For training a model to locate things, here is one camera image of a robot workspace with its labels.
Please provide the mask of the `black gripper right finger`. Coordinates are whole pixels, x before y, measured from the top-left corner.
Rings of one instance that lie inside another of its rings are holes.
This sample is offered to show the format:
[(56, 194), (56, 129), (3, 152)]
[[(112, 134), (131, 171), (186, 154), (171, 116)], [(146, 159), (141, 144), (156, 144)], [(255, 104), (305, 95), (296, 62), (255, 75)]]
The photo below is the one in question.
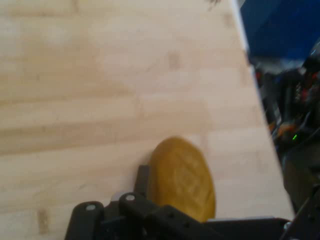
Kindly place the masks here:
[(281, 240), (320, 239), (320, 187), (316, 186), (295, 218), (288, 225)]

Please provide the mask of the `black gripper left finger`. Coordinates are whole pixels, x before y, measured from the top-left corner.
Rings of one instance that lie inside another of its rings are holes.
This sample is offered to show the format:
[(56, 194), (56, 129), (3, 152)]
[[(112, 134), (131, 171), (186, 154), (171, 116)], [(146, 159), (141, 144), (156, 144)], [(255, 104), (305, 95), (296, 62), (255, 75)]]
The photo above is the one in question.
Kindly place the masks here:
[(138, 167), (134, 189), (107, 206), (88, 201), (74, 207), (67, 240), (216, 240), (217, 232), (176, 208), (147, 199), (148, 165)]

